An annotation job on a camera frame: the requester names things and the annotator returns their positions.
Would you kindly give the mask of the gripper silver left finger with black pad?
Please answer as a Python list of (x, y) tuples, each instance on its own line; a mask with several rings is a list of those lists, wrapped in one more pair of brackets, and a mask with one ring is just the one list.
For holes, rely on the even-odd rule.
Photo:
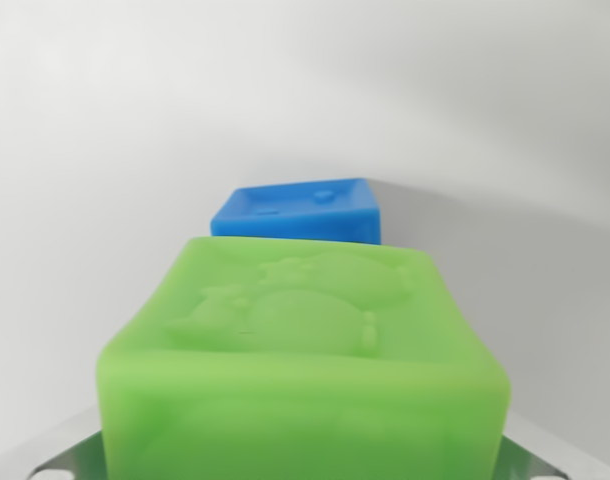
[(41, 465), (99, 431), (99, 409), (93, 406), (0, 455), (0, 479), (29, 479)]

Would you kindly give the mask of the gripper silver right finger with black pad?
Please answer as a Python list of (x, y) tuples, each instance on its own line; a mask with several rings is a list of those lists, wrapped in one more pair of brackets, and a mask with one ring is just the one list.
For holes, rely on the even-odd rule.
[(509, 412), (494, 478), (610, 480), (610, 466)]

